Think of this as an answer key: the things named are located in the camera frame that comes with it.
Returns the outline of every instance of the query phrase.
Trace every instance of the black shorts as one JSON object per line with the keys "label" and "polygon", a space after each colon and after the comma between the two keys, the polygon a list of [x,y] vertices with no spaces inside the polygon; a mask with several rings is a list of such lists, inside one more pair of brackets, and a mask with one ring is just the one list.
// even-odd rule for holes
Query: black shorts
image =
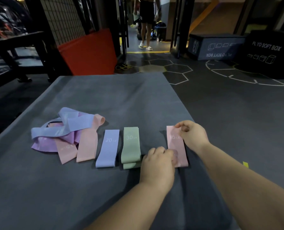
{"label": "black shorts", "polygon": [[154,3],[141,0],[140,3],[140,22],[153,24],[155,18]]}

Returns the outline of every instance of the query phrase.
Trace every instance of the metal grid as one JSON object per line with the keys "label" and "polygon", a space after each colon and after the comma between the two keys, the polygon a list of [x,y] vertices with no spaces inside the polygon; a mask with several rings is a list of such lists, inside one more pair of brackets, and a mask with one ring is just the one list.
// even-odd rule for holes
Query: metal grid
{"label": "metal grid", "polygon": [[85,35],[73,0],[41,0],[57,45]]}

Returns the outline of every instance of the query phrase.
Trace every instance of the folded resistance band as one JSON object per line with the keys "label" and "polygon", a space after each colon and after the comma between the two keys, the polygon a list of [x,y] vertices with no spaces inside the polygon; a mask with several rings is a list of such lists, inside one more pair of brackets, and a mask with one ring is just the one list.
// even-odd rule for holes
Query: folded resistance band
{"label": "folded resistance band", "polygon": [[124,127],[124,145],[121,154],[124,170],[141,166],[140,138],[138,127]]}
{"label": "folded resistance band", "polygon": [[183,139],[179,136],[181,128],[167,126],[167,148],[174,151],[174,156],[177,158],[175,167],[189,166],[185,145]]}
{"label": "folded resistance band", "polygon": [[[42,127],[32,128],[31,135],[35,141],[32,148],[45,152],[58,151],[63,164],[75,158],[75,149],[72,145],[79,143],[76,161],[94,159],[98,143],[96,130],[105,122],[105,118],[98,114],[91,115],[67,107],[62,108],[58,115],[59,118],[48,121]],[[49,123],[56,121],[62,121],[62,123],[50,124],[50,127],[46,127]]]}
{"label": "folded resistance band", "polygon": [[102,148],[96,160],[95,167],[114,167],[117,156],[120,130],[106,130]]}

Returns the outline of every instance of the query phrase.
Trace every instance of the gray plyo box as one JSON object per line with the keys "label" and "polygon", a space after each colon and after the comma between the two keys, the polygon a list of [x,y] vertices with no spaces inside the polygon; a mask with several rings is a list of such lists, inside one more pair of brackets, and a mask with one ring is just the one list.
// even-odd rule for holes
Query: gray plyo box
{"label": "gray plyo box", "polygon": [[232,34],[190,34],[188,52],[197,60],[231,60],[244,41],[244,36]]}
{"label": "gray plyo box", "polygon": [[[83,229],[139,182],[140,169],[64,165],[31,149],[30,129],[62,107],[100,114],[97,155],[106,129],[139,127],[141,153],[167,146],[166,126],[192,117],[162,73],[59,77],[0,134],[0,230]],[[118,153],[122,147],[120,134]],[[177,168],[151,229],[226,229],[232,217],[198,156]]]}

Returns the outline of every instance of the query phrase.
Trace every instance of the black plyo box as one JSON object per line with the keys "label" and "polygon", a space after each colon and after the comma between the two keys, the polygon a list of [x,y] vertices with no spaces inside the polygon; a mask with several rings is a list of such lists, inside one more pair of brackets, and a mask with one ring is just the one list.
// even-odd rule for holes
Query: black plyo box
{"label": "black plyo box", "polygon": [[232,34],[190,34],[188,52],[197,60],[231,60],[244,41],[245,36]]}
{"label": "black plyo box", "polygon": [[240,64],[271,78],[284,78],[284,32],[251,31]]}

